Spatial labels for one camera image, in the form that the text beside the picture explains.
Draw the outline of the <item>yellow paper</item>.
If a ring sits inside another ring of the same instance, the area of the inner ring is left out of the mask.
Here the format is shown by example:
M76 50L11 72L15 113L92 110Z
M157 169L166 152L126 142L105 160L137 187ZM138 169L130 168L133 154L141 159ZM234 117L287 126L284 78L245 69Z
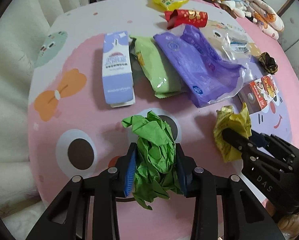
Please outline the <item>yellow paper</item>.
M213 135L217 148L220 150L225 163L241 159L241 152L232 143L235 135L248 139L252 135L252 122L249 110L244 102L239 113L234 113L232 105L223 106L216 111L216 124Z

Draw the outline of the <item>red strawberry juice carton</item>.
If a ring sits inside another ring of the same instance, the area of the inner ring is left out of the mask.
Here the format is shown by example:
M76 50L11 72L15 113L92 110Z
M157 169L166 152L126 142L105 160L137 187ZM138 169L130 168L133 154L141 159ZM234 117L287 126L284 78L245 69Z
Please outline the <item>red strawberry juice carton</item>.
M249 114L268 111L275 114L278 92L273 76L268 74L245 85L238 96L246 104Z

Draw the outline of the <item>black gold wrapper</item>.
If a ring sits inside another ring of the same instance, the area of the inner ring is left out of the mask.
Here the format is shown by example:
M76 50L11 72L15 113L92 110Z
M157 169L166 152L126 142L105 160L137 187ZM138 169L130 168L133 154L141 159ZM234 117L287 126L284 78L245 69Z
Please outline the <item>black gold wrapper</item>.
M260 54L259 62L261 63L264 71L268 74L274 75L278 71L277 62L267 52L263 52L262 54Z

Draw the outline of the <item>purple plastic bag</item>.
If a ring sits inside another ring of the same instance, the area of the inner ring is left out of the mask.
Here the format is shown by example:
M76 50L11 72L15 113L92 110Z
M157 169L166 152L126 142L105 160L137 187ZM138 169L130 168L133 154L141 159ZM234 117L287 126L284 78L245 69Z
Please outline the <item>purple plastic bag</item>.
M154 40L202 108L235 96L247 77L247 66L222 59L200 29L189 24L154 35Z

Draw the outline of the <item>clear plastic bottle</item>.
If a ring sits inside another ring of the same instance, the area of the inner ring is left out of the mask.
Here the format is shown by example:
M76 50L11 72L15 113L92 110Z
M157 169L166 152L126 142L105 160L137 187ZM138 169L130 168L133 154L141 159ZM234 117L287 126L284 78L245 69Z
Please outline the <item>clear plastic bottle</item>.
M221 42L222 57L231 62L250 60L252 57L248 38L235 31L226 31Z

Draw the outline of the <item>green paper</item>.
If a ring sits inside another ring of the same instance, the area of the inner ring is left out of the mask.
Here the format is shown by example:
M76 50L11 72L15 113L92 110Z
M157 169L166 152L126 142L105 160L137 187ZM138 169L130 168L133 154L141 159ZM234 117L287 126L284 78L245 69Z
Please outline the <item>green paper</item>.
M181 194L176 172L176 143L170 125L153 111L144 117L132 115L122 120L137 135L133 197L144 209L156 198L169 199L169 191Z

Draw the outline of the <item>light green wipes pack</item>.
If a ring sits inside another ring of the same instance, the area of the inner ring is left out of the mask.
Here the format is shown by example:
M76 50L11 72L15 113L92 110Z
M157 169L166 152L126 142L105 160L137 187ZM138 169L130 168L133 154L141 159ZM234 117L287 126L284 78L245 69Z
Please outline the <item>light green wipes pack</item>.
M136 60L158 99L186 92L182 78L152 37L132 36Z

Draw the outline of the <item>red envelope packet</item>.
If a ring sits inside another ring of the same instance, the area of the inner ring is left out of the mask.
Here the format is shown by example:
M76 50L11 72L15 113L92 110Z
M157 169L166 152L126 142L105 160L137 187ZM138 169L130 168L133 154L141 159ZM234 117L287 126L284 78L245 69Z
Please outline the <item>red envelope packet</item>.
M167 29L172 29L182 24L203 28L208 22L208 13L203 11L176 9L173 11L165 11L164 15L168 23Z

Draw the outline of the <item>lavender white carton box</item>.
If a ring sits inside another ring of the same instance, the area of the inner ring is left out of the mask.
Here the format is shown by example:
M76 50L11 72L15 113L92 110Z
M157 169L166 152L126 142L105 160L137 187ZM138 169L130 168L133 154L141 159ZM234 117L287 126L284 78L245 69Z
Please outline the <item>lavender white carton box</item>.
M104 36L102 84L105 102L110 107L117 108L135 103L127 31Z

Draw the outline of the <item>yellow snack wrapper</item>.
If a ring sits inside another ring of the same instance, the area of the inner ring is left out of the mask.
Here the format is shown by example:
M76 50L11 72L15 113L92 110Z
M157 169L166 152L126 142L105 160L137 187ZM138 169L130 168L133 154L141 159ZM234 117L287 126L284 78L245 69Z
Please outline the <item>yellow snack wrapper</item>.
M189 0L152 0L155 4L159 5L165 11L174 11L179 9Z

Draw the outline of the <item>cream floral curtain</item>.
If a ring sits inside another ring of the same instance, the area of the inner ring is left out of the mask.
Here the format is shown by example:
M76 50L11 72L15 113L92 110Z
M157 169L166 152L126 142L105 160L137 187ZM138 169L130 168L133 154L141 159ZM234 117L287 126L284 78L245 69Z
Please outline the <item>cream floral curtain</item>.
M31 174L27 137L30 83L55 19L89 0L0 0L0 223L25 239L44 211Z

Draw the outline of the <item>pink bed sheet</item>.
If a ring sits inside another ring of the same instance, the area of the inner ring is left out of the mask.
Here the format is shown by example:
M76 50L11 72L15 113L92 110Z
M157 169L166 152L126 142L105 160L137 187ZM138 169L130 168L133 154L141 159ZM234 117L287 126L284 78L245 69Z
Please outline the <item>pink bed sheet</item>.
M292 142L299 148L299 81L297 76L286 54L276 40L263 34L254 23L247 19L237 18L236 21L245 29L258 48L274 57L279 66L275 77L288 110Z

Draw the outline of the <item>cartoon printed tablecloth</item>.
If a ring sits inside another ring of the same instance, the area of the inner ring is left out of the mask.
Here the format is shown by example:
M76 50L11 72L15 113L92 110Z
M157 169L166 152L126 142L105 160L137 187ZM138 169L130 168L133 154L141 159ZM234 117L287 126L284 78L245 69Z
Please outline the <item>cartoon printed tablecloth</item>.
M213 129L221 103L197 108L184 93L159 99L139 64L132 64L135 103L111 108L102 87L104 35L126 31L151 37L165 31L152 0L106 0L57 17L41 46L45 63L34 70L28 103L30 163L39 194L49 205L75 175L94 176L113 165L137 137L122 119L154 111L166 120L186 155L212 174L239 174L225 163Z

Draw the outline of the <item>folded cartoon quilt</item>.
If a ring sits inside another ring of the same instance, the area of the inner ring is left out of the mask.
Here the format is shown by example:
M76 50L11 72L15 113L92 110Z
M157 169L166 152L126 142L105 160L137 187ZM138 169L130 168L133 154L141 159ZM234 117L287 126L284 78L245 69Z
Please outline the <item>folded cartoon quilt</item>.
M252 14L260 30L274 40L279 39L279 33L285 29L284 22L263 0L243 0L248 6L247 11Z

